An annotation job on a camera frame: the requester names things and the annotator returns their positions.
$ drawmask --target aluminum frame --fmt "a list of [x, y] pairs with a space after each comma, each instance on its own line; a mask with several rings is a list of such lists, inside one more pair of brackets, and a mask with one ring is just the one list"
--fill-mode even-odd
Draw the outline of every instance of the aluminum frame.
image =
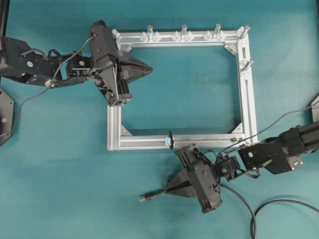
[[[113, 30], [118, 48], [128, 52], [132, 48], [146, 47], [223, 46], [236, 57], [242, 122], [227, 134], [174, 135], [174, 148], [190, 143], [195, 143], [197, 147], [227, 147], [257, 133], [249, 29], [250, 26], [242, 26], [238, 30], [222, 31], [218, 24], [214, 30], [192, 32], [187, 30], [186, 25], [175, 32], [154, 33], [152, 26], [148, 26], [147, 32], [119, 33]], [[108, 150], [169, 148], [167, 135], [132, 135], [122, 125], [121, 110], [121, 106], [108, 106]], [[246, 140], [246, 144], [257, 142], [257, 136]]]

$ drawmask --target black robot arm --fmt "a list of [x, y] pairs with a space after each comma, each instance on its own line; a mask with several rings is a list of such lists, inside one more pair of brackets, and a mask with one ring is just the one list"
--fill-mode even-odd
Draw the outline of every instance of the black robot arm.
[[291, 128], [238, 151], [247, 170], [265, 167], [272, 174], [295, 170], [303, 164], [301, 155], [319, 147], [319, 122]]
[[102, 20], [91, 26], [89, 37], [91, 57], [81, 53], [73, 57], [66, 66], [67, 79], [63, 80], [59, 66], [72, 53], [60, 55], [52, 49], [46, 55], [25, 41], [3, 36], [0, 38], [0, 76], [50, 88], [77, 85], [92, 79], [109, 106], [125, 105], [132, 98], [128, 84], [149, 74], [152, 68], [128, 52], [118, 50], [112, 31]]
[[311, 153], [319, 147], [319, 122], [303, 127], [291, 128], [278, 137], [268, 138], [257, 144], [240, 149], [239, 155], [246, 167], [240, 168], [235, 156], [218, 154], [214, 163], [194, 144], [175, 152], [183, 168], [177, 172], [165, 187], [141, 197], [148, 201], [166, 193], [183, 197], [197, 197], [202, 212], [217, 209], [222, 200], [220, 181], [234, 180], [241, 175], [251, 178], [260, 176], [259, 168], [265, 167], [273, 174], [295, 170], [303, 164], [301, 155]]

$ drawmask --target metal peg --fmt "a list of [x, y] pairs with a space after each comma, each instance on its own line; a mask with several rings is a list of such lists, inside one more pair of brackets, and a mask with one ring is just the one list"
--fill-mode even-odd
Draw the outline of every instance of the metal peg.
[[181, 38], [182, 39], [185, 39], [186, 33], [187, 33], [187, 25], [184, 24], [183, 26], [181, 26]]
[[240, 35], [240, 39], [244, 39], [244, 37], [247, 35], [248, 31], [250, 30], [250, 25], [245, 26], [243, 33]]
[[150, 40], [153, 39], [153, 27], [151, 25], [148, 26], [148, 37]]
[[253, 63], [254, 63], [254, 61], [248, 60], [247, 63], [246, 63], [246, 65], [245, 65], [244, 68], [242, 69], [242, 71], [247, 71], [247, 70], [251, 67], [251, 65], [252, 65]]
[[217, 37], [217, 34], [220, 32], [221, 24], [217, 24], [214, 31], [214, 38]]

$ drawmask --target blue-green cloth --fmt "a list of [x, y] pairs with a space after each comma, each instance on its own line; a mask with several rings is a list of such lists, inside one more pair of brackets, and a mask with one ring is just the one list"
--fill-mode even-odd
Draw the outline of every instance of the blue-green cloth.
[[[7, 36], [68, 53], [100, 19], [118, 31], [250, 24], [258, 129], [319, 94], [315, 0], [11, 0]], [[132, 54], [154, 68], [130, 85], [134, 98], [123, 109], [123, 123], [135, 134], [226, 133], [240, 122], [236, 62], [227, 50]], [[16, 106], [43, 89], [4, 78], [1, 86]], [[50, 90], [23, 107], [14, 135], [0, 148], [1, 239], [249, 238], [247, 208], [224, 189], [223, 204], [208, 214], [195, 198], [164, 195], [140, 203], [139, 195], [161, 188], [181, 165], [170, 150], [107, 151], [106, 109], [93, 82]], [[287, 116], [259, 139], [310, 122], [310, 111]], [[318, 156], [304, 156], [296, 172], [262, 170], [258, 180], [228, 185], [253, 208], [282, 197], [318, 207]], [[319, 238], [318, 221], [309, 209], [272, 205], [257, 217], [258, 238]]]

